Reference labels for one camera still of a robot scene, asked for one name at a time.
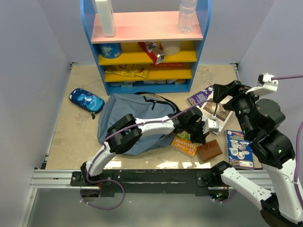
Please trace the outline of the white coffee cover book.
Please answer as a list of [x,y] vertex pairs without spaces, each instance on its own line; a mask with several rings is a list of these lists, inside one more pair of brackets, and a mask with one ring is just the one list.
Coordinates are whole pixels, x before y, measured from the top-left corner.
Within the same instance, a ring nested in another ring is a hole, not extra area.
[[[232,114],[232,111],[226,110],[223,107],[226,103],[228,103],[231,100],[231,98],[232,98],[231,96],[227,96],[217,105],[215,116],[216,116],[216,121],[219,124],[218,133],[222,131],[222,129],[224,128],[225,124],[227,123],[227,121],[229,120]],[[210,119],[214,114],[215,108],[216,108],[216,103],[214,102],[204,103],[201,107],[201,111],[203,112],[203,117]]]

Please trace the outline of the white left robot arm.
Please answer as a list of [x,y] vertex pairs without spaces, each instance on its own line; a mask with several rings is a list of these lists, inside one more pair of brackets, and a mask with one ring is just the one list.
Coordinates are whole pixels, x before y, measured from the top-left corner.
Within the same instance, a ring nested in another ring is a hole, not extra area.
[[191,142],[205,144],[207,135],[215,125],[214,121],[204,119],[201,110],[195,106],[156,119],[134,118],[132,114],[127,114],[107,130],[107,136],[95,156],[82,164],[81,179],[86,185],[97,183],[108,162],[116,155],[128,152],[141,137],[186,131]]

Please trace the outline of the blue-grey fabric backpack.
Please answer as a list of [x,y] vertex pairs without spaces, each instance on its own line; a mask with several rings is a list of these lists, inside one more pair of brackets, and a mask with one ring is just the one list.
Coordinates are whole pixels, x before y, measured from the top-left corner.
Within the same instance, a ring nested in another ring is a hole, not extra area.
[[[104,105],[98,121],[97,139],[101,143],[107,130],[126,114],[135,118],[153,119],[179,112],[178,106],[169,99],[154,93],[112,94]],[[148,150],[162,148],[172,143],[175,134],[141,137],[125,156],[136,156]]]

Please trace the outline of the brown leather wallet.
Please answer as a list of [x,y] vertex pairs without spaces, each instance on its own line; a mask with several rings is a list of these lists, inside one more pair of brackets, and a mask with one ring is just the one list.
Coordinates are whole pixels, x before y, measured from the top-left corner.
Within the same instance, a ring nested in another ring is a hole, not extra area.
[[204,145],[198,146],[197,152],[202,161],[208,161],[223,153],[217,140],[212,140]]

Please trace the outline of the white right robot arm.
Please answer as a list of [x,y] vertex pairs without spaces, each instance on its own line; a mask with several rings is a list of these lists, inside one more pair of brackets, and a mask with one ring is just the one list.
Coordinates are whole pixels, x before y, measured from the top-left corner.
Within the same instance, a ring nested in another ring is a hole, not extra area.
[[260,211],[271,227],[301,227],[303,225],[303,189],[298,179],[298,158],[290,139],[278,127],[285,120],[281,108],[273,100],[261,99],[261,87],[250,88],[240,81],[213,85],[213,102],[227,96],[226,110],[234,111],[253,154],[270,177],[271,192],[242,176],[234,167],[222,161],[212,167],[211,181],[226,184],[245,196]]

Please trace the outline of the orange treehouse book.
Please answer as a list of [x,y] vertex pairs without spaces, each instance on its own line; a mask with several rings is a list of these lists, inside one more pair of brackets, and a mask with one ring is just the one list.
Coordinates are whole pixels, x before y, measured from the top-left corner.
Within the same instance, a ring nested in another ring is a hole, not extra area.
[[190,134],[186,131],[176,134],[171,143],[171,147],[190,157],[193,157],[196,154],[197,148],[200,145],[201,143],[191,142]]

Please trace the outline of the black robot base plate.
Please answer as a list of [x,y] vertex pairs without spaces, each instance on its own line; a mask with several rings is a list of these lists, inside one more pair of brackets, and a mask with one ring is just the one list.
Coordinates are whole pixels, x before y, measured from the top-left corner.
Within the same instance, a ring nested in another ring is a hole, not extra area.
[[85,197],[113,197],[115,193],[193,194],[223,201],[231,187],[212,176],[209,169],[104,170],[87,182],[80,171],[71,175],[71,186]]

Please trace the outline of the blue cartoon cover book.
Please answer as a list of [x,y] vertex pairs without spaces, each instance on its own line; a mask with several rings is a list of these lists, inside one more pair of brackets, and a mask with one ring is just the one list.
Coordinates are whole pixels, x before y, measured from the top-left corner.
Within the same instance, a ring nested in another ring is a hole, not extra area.
[[250,142],[241,131],[226,131],[229,164],[236,169],[254,169],[253,152]]

